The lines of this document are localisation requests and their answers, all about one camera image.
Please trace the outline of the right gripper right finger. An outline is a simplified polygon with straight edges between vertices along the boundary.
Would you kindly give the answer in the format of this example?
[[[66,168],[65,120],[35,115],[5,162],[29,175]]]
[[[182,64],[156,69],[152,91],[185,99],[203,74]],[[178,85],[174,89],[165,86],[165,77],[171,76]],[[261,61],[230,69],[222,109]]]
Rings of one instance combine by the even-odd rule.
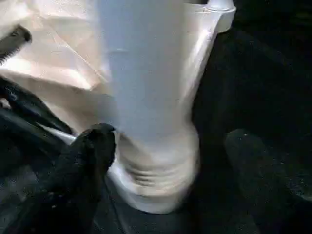
[[[311,167],[244,129],[227,133],[224,147],[262,234],[312,232]]]

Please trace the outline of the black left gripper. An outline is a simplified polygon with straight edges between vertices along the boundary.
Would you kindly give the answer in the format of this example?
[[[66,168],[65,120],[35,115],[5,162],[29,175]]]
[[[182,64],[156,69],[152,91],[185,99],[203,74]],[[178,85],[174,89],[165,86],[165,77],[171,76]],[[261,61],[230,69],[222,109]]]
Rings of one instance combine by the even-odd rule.
[[[0,65],[16,54],[24,45],[31,43],[28,29],[16,25],[0,38]],[[63,147],[66,143],[44,129],[50,127],[65,133],[72,129],[62,122],[35,94],[8,79],[0,79],[0,98],[9,107],[0,107],[0,132],[17,136],[22,142],[40,147]]]

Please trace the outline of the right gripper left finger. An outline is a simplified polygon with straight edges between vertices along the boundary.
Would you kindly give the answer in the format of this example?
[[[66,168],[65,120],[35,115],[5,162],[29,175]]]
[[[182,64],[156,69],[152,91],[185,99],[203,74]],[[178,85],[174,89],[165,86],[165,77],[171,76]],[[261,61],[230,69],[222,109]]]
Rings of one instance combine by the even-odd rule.
[[[115,149],[114,127],[96,124],[65,146],[52,167],[36,172],[26,165],[2,178],[1,233],[91,233]]]

